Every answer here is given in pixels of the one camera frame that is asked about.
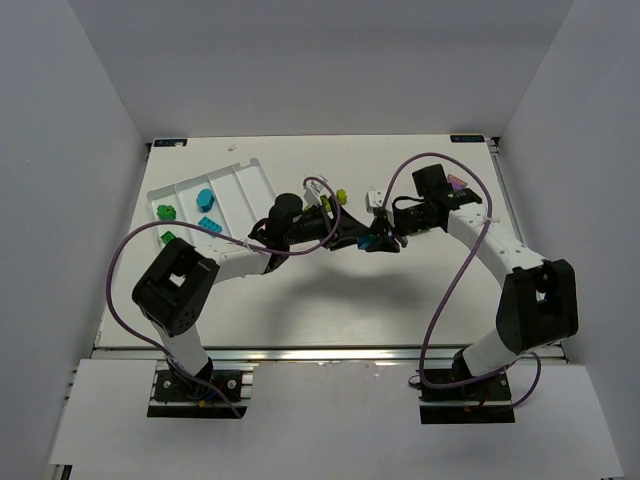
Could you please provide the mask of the purple lego brick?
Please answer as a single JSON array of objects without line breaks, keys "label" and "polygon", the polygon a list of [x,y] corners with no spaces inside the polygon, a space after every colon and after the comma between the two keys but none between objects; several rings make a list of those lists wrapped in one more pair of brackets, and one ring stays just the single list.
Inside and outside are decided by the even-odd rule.
[{"label": "purple lego brick", "polygon": [[448,174],[447,182],[454,191],[461,191],[468,187],[468,183],[455,175]]}]

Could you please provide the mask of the blue rounded lego brick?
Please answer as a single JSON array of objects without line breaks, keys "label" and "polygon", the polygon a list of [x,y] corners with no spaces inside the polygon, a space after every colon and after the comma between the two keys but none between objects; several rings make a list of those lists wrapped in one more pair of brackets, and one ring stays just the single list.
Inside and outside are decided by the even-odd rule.
[{"label": "blue rounded lego brick", "polygon": [[196,197],[196,205],[201,212],[209,212],[215,203],[215,196],[211,189],[202,189]]}]

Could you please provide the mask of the green long lego brick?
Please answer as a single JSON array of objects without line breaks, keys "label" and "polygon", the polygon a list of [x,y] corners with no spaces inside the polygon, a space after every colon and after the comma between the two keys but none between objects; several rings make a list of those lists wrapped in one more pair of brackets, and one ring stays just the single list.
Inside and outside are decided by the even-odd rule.
[{"label": "green long lego brick", "polygon": [[176,238],[176,235],[171,231],[166,231],[160,236],[160,240],[163,245],[167,245],[169,242],[171,242],[175,238]]}]

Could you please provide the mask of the green square lego brick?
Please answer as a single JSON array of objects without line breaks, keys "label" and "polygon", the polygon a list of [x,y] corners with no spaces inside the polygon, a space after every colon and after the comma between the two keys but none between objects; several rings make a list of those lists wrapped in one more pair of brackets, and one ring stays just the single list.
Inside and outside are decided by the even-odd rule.
[{"label": "green square lego brick", "polygon": [[156,216],[161,221],[175,221],[177,211],[172,205],[161,204],[156,208]]}]

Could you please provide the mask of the teal square lego brick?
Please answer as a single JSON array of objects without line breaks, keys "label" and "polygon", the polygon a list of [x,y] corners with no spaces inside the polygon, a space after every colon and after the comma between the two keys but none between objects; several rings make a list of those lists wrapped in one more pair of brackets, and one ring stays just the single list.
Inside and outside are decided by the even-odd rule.
[{"label": "teal square lego brick", "polygon": [[357,248],[359,250],[367,250],[375,241],[372,236],[360,236],[357,238]]}]

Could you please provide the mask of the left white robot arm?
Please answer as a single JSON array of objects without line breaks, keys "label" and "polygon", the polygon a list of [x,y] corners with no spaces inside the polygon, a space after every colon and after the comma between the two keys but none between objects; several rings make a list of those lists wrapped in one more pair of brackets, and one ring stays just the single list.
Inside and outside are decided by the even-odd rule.
[{"label": "left white robot arm", "polygon": [[326,249],[356,245],[368,248],[373,231],[331,201],[303,208],[292,193],[276,197],[268,216],[258,221],[249,234],[268,250],[255,252],[230,244],[210,255],[199,253],[181,238],[165,245],[132,292],[133,302],[151,321],[181,371],[177,377],[185,395],[201,399],[209,389],[202,383],[212,379],[212,361],[207,356],[195,327],[212,287],[245,275],[263,275],[278,269],[290,247],[327,239]]}]

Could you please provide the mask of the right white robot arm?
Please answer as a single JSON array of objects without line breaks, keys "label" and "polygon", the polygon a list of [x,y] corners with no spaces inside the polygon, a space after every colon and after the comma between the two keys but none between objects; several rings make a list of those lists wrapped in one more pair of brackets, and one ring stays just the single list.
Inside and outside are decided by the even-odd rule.
[{"label": "right white robot arm", "polygon": [[405,246],[408,236],[435,228],[466,246],[469,254],[447,287],[445,300],[473,260],[479,260],[501,288],[494,327],[456,353],[444,381],[434,382],[422,369],[423,387],[467,392],[538,348],[577,333],[576,278],[567,261],[549,260],[526,247],[494,217],[489,193],[453,187],[441,165],[424,167],[412,177],[417,193],[412,207],[396,208],[388,191],[367,193],[372,230],[395,248]]}]

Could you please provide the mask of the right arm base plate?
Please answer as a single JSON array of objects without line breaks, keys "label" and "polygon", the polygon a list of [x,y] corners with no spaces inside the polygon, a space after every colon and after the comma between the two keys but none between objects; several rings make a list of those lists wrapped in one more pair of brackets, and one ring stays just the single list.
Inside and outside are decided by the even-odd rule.
[{"label": "right arm base plate", "polygon": [[512,393],[507,376],[499,374],[472,385],[434,389],[418,375],[409,384],[419,391],[423,425],[512,424],[515,422]]}]

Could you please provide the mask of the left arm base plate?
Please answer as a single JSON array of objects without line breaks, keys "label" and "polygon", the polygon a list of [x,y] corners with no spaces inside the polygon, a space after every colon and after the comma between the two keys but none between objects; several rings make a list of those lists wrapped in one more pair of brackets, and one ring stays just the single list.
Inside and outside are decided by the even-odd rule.
[{"label": "left arm base plate", "polygon": [[214,370],[211,383],[239,416],[208,387],[191,384],[169,368],[156,372],[147,407],[149,418],[239,420],[248,408],[253,375],[242,370]]}]

